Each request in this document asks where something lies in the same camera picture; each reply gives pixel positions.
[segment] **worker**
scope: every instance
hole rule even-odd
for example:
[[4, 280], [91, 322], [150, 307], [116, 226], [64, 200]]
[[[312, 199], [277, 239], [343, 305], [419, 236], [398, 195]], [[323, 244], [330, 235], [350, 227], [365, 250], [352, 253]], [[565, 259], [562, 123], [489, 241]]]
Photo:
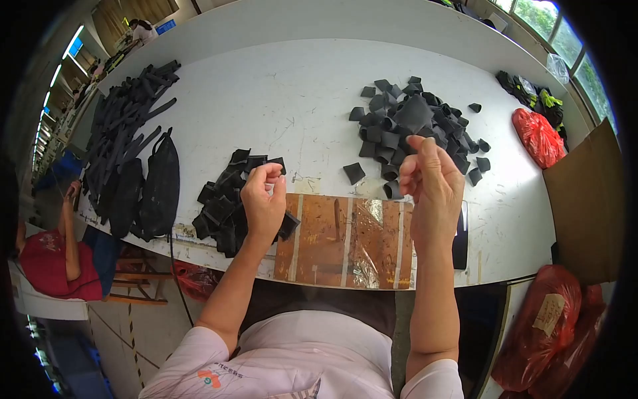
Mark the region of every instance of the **worker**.
[[[462, 398], [452, 240], [464, 177], [433, 138], [410, 136], [407, 140], [418, 153], [407, 156], [401, 165], [400, 190], [414, 198], [410, 233], [418, 273], [407, 383], [401, 398]], [[274, 185], [272, 196], [270, 184]], [[352, 307], [347, 301], [323, 307], [331, 311], [317, 310], [320, 304], [307, 301], [301, 310], [248, 320], [255, 314], [251, 310], [255, 299], [270, 299], [251, 298], [251, 291], [286, 211], [281, 165], [267, 163], [253, 169], [241, 198], [248, 219], [241, 249], [195, 327], [139, 397], [393, 398], [392, 331], [382, 333], [380, 323], [366, 322], [374, 319], [344, 310]], [[341, 291], [344, 295], [356, 292]]]
[[80, 182], [72, 182], [55, 230], [26, 238], [20, 220], [15, 246], [24, 276], [36, 291], [61, 299], [99, 301], [110, 292], [122, 241], [92, 226], [87, 226], [81, 242], [76, 241], [73, 203], [79, 191]]
[[147, 45], [159, 36], [155, 27], [143, 19], [131, 19], [128, 26], [133, 31], [133, 41], [129, 47]]

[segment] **red shirt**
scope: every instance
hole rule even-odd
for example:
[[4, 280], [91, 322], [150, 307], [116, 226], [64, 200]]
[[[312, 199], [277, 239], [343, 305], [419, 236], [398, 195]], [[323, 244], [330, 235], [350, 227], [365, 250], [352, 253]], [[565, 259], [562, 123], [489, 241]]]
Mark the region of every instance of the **red shirt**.
[[27, 238], [20, 254], [24, 275], [36, 291], [60, 299], [102, 299], [102, 286], [93, 267], [93, 251], [78, 243], [80, 276], [66, 281], [66, 244], [57, 230], [43, 231]]

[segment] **paper label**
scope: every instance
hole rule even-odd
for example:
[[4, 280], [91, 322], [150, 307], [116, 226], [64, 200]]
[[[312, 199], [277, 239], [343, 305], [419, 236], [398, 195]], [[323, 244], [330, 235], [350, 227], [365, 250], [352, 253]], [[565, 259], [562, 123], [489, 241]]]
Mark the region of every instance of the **paper label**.
[[561, 294], [547, 294], [543, 299], [543, 305], [541, 305], [536, 320], [532, 327], [536, 327], [545, 331], [547, 336], [552, 334], [554, 327], [563, 313], [565, 307], [565, 298]]

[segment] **cardboard box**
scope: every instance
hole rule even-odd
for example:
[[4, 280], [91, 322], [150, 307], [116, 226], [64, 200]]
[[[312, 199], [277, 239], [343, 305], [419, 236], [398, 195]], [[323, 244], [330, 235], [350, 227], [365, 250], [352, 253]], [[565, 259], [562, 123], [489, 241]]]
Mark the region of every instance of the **cardboard box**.
[[620, 148], [605, 119], [543, 171], [560, 259], [583, 284], [615, 281], [625, 236], [625, 180]]

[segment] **white table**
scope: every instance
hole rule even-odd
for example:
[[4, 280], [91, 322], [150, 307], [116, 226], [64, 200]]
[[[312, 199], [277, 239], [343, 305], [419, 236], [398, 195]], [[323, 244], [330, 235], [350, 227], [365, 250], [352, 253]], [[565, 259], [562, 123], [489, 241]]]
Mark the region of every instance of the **white table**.
[[[540, 169], [522, 147], [510, 121], [520, 107], [491, 73], [426, 50], [391, 43], [349, 39], [311, 39], [269, 43], [218, 54], [182, 65], [180, 81], [158, 101], [177, 97], [168, 111], [139, 129], [145, 135], [173, 126], [180, 157], [181, 192], [175, 221], [177, 259], [225, 270], [230, 259], [217, 253], [214, 240], [192, 238], [196, 202], [207, 180], [216, 180], [237, 148], [252, 154], [283, 156], [288, 192], [384, 198], [380, 165], [357, 156], [357, 123], [348, 121], [359, 96], [374, 80], [403, 87], [411, 75], [422, 77], [426, 91], [438, 95], [470, 120], [468, 133], [492, 146], [485, 154], [492, 170], [464, 199], [469, 208], [468, 268], [456, 271], [455, 286], [491, 283], [536, 273], [551, 261], [555, 242], [551, 207]], [[467, 104], [481, 103], [481, 113]], [[152, 145], [140, 154], [146, 159]], [[350, 186], [341, 167], [360, 162], [367, 177]], [[96, 223], [86, 198], [78, 217]], [[125, 241], [170, 255], [166, 239]], [[260, 267], [271, 278], [274, 250]]]

